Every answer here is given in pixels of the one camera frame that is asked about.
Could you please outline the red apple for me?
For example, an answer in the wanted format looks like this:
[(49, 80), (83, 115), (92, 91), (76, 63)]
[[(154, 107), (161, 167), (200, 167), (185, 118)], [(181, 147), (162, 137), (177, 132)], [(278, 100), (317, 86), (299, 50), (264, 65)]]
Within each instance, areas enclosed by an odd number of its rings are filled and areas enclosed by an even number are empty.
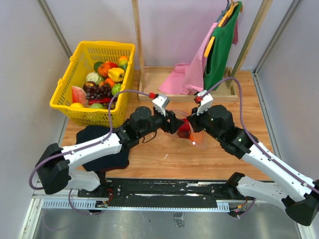
[(177, 135), (180, 138), (189, 138), (191, 135), (191, 129), (190, 129), (190, 124), (187, 119), (182, 119), (183, 120), (183, 125), (177, 130)]

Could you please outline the clear zip top bag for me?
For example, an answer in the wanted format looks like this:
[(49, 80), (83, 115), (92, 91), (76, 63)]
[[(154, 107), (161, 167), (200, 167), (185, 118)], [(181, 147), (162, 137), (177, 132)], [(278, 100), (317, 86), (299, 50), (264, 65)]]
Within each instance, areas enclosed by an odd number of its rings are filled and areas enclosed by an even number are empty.
[(206, 150), (207, 149), (207, 140), (204, 136), (204, 132), (194, 132), (193, 127), (187, 120), (187, 117), (189, 116), (188, 113), (180, 110), (171, 110), (175, 113), (175, 116), (178, 119), (183, 120), (183, 125), (175, 132), (174, 134), (171, 133), (165, 133), (167, 136), (179, 139), (180, 141), (187, 143), (191, 146), (194, 146), (200, 150)]

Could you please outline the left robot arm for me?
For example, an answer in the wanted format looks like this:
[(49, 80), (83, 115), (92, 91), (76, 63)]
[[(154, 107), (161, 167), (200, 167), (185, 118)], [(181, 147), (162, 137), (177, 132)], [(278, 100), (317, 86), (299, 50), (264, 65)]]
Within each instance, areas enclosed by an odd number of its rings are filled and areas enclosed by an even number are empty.
[(141, 138), (158, 129), (174, 134), (183, 123), (173, 111), (160, 113), (147, 107), (138, 107), (122, 126), (99, 138), (64, 148), (53, 143), (45, 149), (35, 166), (41, 189), (47, 195), (66, 188), (84, 189), (101, 197), (107, 191), (106, 183), (94, 171), (78, 171), (78, 166), (129, 150), (138, 145)]

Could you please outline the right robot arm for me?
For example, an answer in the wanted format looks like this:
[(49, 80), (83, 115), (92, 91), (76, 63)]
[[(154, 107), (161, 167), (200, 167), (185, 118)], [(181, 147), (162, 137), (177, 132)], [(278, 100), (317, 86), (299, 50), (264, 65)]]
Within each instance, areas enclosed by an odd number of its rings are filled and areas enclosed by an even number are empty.
[(195, 107), (187, 119), (195, 132), (205, 131), (225, 152), (250, 163), (274, 181), (268, 184), (236, 172), (227, 181), (229, 198), (243, 195), (266, 201), (285, 211), (298, 224), (312, 224), (319, 211), (318, 180), (296, 171), (247, 130), (236, 127), (232, 113), (222, 105), (205, 111)]

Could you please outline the pink shirt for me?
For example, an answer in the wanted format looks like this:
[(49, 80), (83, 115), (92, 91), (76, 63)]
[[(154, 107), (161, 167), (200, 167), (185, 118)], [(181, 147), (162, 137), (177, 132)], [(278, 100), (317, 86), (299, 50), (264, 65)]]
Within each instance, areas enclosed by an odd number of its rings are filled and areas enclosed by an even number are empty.
[(178, 63), (173, 71), (160, 85), (159, 90), (165, 94), (194, 94), (203, 89), (203, 73), (206, 66), (204, 51), (217, 22), (213, 23), (191, 63)]

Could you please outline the wooden rack tray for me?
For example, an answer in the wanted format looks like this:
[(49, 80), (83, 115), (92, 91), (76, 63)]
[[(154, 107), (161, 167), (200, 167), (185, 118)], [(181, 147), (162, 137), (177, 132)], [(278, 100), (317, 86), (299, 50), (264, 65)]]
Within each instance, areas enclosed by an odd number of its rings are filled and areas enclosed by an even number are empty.
[[(161, 94), (158, 90), (163, 81), (169, 76), (174, 69), (171, 67), (145, 67), (146, 85), (143, 87), (140, 83), (139, 91), (149, 93), (153, 92)], [(233, 82), (225, 81), (219, 85), (217, 90), (210, 92), (214, 103), (232, 103), (238, 100), (238, 93)], [(192, 102), (194, 103), (193, 95), (167, 95), (171, 102)]]

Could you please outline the green shirt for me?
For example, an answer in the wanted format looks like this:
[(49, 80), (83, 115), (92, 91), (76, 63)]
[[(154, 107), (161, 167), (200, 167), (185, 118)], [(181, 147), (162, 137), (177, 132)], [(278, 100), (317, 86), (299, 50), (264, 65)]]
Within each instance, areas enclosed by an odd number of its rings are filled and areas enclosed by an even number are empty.
[(227, 24), (224, 27), (218, 27), (220, 22), (218, 21), (210, 36), (210, 39), (214, 36), (215, 41), (208, 57), (205, 58), (206, 66), (203, 73), (204, 90), (209, 90), (223, 79), (231, 46), (238, 43), (238, 16), (243, 11), (243, 3), (241, 1), (238, 2), (239, 4), (235, 7)]

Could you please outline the dark navy cloth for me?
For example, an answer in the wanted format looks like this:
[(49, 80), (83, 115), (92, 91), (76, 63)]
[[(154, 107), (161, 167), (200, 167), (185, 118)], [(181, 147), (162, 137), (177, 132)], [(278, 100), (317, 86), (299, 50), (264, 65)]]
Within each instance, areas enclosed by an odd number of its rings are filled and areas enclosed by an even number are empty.
[[(76, 134), (76, 144), (81, 144), (108, 134), (110, 129), (105, 126), (89, 125)], [(125, 169), (129, 166), (129, 151), (111, 154), (97, 158), (83, 164), (86, 171), (106, 172), (116, 169)]]

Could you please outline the green custard apple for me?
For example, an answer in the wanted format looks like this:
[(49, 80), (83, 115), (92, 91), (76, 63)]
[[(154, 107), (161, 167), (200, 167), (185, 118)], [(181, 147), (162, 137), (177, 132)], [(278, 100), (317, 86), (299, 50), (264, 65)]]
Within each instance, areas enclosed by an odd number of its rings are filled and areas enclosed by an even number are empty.
[(111, 89), (112, 95), (115, 96), (118, 92), (121, 91), (121, 88), (122, 88), (122, 84), (121, 83), (116, 83)]

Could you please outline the yellow clothes hanger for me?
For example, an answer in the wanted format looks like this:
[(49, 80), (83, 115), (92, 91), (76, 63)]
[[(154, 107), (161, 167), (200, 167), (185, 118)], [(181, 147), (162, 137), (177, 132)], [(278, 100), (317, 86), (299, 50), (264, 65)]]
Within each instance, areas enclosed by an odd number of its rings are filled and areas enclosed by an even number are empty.
[(205, 58), (208, 57), (208, 55), (209, 55), (209, 53), (210, 53), (210, 50), (211, 50), (211, 48), (212, 48), (212, 46), (213, 46), (213, 44), (214, 44), (214, 41), (215, 41), (215, 37), (212, 36), (211, 39), (210, 39), (210, 41), (208, 42), (207, 47), (206, 47), (205, 52), (204, 52), (204, 57), (205, 57)]

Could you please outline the yellow bell pepper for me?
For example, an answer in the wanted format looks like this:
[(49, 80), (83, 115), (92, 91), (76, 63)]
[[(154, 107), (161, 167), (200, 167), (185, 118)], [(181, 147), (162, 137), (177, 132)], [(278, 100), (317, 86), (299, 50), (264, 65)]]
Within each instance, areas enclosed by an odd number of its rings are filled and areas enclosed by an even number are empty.
[(122, 82), (125, 77), (125, 71), (122, 68), (111, 68), (108, 70), (108, 77), (114, 82)]

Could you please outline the purple grape bunch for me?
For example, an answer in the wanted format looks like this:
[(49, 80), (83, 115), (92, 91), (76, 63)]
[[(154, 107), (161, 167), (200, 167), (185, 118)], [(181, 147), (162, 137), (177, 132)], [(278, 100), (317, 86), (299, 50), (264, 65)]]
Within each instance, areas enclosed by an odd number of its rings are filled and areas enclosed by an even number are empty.
[(86, 89), (86, 99), (100, 100), (103, 98), (111, 98), (112, 88), (109, 85), (103, 86), (88, 86)]

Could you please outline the small orange fruit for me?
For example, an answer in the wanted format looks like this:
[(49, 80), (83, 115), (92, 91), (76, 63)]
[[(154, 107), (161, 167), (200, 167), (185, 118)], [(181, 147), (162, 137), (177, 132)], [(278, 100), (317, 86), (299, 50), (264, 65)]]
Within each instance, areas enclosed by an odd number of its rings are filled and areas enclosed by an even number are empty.
[(107, 78), (107, 79), (104, 81), (104, 84), (105, 84), (105, 85), (109, 85), (111, 88), (113, 88), (113, 87), (116, 85), (116, 82), (114, 82), (111, 78)]

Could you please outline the mango fruit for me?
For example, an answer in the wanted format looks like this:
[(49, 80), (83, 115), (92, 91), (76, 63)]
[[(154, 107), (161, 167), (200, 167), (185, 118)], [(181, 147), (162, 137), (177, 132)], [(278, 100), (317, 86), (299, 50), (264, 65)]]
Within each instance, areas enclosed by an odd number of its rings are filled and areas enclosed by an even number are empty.
[(119, 68), (123, 69), (126, 72), (128, 67), (128, 62), (129, 62), (128, 56), (121, 56), (118, 60)]

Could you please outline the red chili pepper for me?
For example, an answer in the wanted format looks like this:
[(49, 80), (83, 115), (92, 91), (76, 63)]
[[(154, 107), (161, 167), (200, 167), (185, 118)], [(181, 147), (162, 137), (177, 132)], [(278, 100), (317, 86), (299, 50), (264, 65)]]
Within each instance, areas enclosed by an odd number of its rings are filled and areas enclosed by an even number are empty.
[(92, 100), (89, 100), (89, 105), (92, 105), (92, 104), (107, 104), (110, 101), (111, 101), (111, 98), (92, 99)]

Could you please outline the orange pumpkin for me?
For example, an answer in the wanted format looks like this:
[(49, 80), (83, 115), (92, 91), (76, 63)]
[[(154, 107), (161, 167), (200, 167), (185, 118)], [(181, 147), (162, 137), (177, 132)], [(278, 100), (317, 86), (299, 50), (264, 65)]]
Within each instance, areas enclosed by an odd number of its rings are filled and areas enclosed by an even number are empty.
[(112, 68), (112, 66), (108, 63), (103, 63), (98, 67), (98, 73), (100, 76), (107, 78), (108, 72)]

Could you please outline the green white cabbage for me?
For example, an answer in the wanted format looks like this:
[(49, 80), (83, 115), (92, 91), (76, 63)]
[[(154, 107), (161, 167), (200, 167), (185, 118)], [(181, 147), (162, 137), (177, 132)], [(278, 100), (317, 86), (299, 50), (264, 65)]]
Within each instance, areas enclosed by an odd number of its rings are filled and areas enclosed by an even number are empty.
[(104, 80), (105, 79), (96, 72), (91, 72), (86, 76), (87, 82), (94, 82), (96, 85), (99, 85), (101, 82), (104, 82)]

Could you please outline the watermelon slice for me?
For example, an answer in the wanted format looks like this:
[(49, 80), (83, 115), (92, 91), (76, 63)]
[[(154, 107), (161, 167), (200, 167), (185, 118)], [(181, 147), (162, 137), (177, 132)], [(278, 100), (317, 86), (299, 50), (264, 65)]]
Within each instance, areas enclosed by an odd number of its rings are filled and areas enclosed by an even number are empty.
[(85, 91), (77, 86), (72, 86), (72, 102), (73, 103), (80, 103), (83, 106), (88, 105), (88, 100), (86, 99)]

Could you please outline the yellow lemon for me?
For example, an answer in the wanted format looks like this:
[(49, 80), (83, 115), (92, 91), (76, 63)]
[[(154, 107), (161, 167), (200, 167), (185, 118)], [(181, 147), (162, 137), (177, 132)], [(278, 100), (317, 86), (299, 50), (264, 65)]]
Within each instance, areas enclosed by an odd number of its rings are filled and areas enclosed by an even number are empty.
[(81, 103), (72, 103), (70, 105), (72, 108), (85, 108)]

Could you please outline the yellow plastic basket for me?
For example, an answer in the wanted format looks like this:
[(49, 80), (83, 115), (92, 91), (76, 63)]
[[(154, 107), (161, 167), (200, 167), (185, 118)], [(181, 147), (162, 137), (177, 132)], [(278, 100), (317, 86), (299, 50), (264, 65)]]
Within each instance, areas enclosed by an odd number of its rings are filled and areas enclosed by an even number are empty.
[(53, 109), (61, 111), (78, 125), (109, 126), (107, 110), (91, 108), (74, 108), (72, 87), (82, 87), (86, 76), (94, 70), (94, 63), (98, 61), (117, 62), (121, 56), (129, 58), (128, 68), (124, 77), (122, 90), (132, 88), (134, 81), (135, 45), (115, 41), (81, 41), (70, 57), (70, 63), (50, 100)]

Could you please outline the right wooden rack post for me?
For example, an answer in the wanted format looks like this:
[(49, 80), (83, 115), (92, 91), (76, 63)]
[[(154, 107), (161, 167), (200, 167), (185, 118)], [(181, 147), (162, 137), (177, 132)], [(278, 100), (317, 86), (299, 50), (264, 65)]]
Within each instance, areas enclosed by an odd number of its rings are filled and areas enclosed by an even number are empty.
[(255, 19), (252, 23), (252, 26), (250, 28), (250, 31), (246, 37), (246, 40), (243, 44), (243, 47), (240, 51), (240, 54), (237, 58), (237, 61), (235, 63), (234, 68), (231, 71), (231, 77), (235, 77), (236, 74), (240, 71), (255, 39), (256, 36), (261, 28), (262, 23), (264, 22), (264, 19), (270, 9), (270, 6), (272, 4), (273, 0), (263, 0), (258, 11), (257, 14), (255, 16)]

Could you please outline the wooden rack post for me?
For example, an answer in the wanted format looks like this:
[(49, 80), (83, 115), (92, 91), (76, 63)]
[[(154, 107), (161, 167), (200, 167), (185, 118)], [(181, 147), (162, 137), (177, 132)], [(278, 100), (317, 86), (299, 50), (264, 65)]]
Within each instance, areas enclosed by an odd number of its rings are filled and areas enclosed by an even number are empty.
[(231, 77), (235, 77), (236, 74), (240, 71), (255, 39), (256, 36), (261, 28), (262, 23), (264, 22), (264, 19), (270, 9), (270, 6), (272, 4), (273, 0), (263, 0), (258, 11), (257, 14), (255, 16), (255, 19), (252, 23), (252, 26), (250, 28), (250, 31), (246, 37), (246, 40), (243, 44), (243, 47), (240, 51), (240, 54), (237, 58), (237, 61), (235, 63), (234, 68), (231, 71)]
[(138, 53), (139, 53), (139, 65), (140, 65), (140, 82), (142, 85), (142, 89), (146, 86), (146, 74), (145, 74), (145, 62), (144, 62), (144, 54), (142, 47), (142, 34), (141, 34), (141, 23), (140, 23), (140, 14), (139, 14), (139, 4), (138, 0), (132, 0), (132, 8), (135, 22), (135, 31), (136, 31), (136, 39), (138, 45)]

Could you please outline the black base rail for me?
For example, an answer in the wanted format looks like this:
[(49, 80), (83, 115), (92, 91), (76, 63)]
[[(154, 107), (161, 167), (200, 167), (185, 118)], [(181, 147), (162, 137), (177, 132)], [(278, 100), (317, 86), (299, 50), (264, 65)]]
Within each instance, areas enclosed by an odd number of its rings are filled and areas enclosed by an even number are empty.
[(110, 194), (115, 207), (214, 208), (218, 200), (246, 200), (225, 180), (109, 178), (92, 192), (79, 190), (77, 196), (107, 198)]

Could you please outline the left wooden rack post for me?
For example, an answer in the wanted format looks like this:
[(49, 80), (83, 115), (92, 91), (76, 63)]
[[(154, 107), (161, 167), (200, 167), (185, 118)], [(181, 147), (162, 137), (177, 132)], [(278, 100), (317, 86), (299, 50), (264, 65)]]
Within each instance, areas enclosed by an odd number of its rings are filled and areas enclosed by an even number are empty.
[(139, 14), (139, 4), (138, 0), (132, 0), (132, 8), (135, 22), (135, 31), (136, 31), (136, 39), (138, 45), (138, 53), (139, 53), (139, 65), (140, 65), (140, 82), (142, 85), (142, 89), (146, 86), (146, 74), (145, 74), (145, 62), (144, 62), (144, 54), (142, 47), (142, 34), (141, 34), (141, 23), (140, 23), (140, 14)]

